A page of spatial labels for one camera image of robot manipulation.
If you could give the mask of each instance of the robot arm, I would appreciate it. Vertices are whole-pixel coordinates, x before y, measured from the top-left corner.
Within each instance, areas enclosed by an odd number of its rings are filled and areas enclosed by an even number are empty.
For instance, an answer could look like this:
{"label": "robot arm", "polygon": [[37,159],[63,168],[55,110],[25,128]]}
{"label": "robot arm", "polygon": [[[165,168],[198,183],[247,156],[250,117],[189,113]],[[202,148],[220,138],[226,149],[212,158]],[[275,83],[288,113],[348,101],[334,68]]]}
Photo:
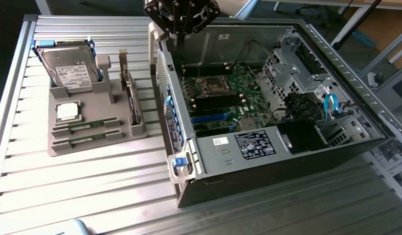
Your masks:
{"label": "robot arm", "polygon": [[185,36],[198,33],[223,13],[244,20],[258,0],[145,0],[143,11],[153,22],[183,43]]}

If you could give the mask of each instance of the circuit board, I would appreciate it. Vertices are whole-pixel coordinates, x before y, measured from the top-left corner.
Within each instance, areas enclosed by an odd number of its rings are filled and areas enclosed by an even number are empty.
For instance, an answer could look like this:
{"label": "circuit board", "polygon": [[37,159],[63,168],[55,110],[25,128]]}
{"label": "circuit board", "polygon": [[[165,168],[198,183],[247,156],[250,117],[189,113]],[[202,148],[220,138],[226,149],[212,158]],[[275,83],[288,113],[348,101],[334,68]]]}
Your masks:
{"label": "circuit board", "polygon": [[[255,129],[267,124],[267,103],[254,77],[243,66],[235,65],[227,75],[186,77],[181,81],[181,89],[198,137]],[[204,98],[214,107],[208,109],[207,106],[199,111],[194,104],[197,98]],[[216,114],[223,118],[208,121]]]}

